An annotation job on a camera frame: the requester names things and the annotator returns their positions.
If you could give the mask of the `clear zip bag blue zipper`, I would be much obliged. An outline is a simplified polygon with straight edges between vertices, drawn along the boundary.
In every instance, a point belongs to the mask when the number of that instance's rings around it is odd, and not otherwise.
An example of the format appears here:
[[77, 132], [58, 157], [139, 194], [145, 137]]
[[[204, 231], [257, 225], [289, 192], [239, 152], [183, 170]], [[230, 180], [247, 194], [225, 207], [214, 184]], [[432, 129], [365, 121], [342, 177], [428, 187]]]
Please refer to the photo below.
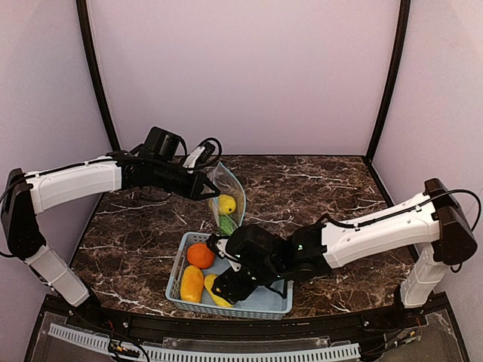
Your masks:
[[220, 195], [208, 200], [221, 235], [230, 236], [245, 218], [246, 195], [235, 174], [222, 162], [208, 174], [209, 180], [220, 190]]

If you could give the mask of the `green toy bitter gourd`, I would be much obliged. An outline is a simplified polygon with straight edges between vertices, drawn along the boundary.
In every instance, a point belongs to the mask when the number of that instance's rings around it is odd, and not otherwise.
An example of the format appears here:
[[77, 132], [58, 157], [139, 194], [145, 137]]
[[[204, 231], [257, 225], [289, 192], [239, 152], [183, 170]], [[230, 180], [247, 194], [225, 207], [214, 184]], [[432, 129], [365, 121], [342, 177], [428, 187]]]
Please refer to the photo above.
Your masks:
[[230, 236], [237, 228], [238, 225], [230, 216], [219, 216], [219, 231], [222, 235]]

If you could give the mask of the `orange yellow toy mango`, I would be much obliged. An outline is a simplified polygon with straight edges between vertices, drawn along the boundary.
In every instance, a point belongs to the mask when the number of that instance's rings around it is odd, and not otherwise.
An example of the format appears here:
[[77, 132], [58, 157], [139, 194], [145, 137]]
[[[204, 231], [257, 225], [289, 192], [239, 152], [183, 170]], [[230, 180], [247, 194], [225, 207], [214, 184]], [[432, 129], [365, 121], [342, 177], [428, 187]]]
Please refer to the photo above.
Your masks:
[[200, 303], [204, 280], [205, 277], [198, 267], [194, 265], [186, 267], [180, 285], [180, 298], [185, 302]]

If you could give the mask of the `orange toy fruit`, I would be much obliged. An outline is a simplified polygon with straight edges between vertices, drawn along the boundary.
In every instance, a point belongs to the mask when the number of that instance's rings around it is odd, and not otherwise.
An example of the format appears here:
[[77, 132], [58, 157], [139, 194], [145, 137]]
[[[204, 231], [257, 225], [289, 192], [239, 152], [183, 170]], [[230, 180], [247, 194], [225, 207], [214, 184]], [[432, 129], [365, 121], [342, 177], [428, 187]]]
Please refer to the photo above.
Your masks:
[[200, 269], [210, 268], [215, 260], [215, 254], [203, 243], [191, 245], [187, 249], [186, 257], [190, 265]]

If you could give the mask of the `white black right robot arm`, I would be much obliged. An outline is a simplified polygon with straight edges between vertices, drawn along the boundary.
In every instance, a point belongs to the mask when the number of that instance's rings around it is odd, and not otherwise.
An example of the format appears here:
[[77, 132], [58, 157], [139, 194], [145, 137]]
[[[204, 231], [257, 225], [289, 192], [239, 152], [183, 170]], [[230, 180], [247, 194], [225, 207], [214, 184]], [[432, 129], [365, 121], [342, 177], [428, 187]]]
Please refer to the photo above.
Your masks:
[[454, 193], [433, 178], [403, 203], [343, 222], [324, 214], [286, 239], [257, 224], [241, 226], [228, 237], [211, 235], [208, 248], [229, 262], [211, 292], [234, 305], [259, 286], [306, 281], [367, 256], [421, 244], [423, 252], [397, 294], [403, 308], [419, 308], [445, 273], [478, 249]]

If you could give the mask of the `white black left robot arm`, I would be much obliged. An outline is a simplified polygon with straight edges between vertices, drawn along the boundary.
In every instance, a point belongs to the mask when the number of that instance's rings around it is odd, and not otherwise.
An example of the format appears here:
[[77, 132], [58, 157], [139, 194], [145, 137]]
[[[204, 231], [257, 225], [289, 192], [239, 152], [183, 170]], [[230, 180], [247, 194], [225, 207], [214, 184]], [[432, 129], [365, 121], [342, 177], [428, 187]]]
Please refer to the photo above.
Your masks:
[[14, 169], [1, 196], [1, 226], [7, 250], [1, 255], [27, 265], [73, 307], [93, 299], [84, 281], [68, 266], [41, 231], [43, 213], [59, 215], [95, 197], [152, 187], [192, 201], [220, 195], [200, 167], [112, 152], [89, 161], [44, 171]]

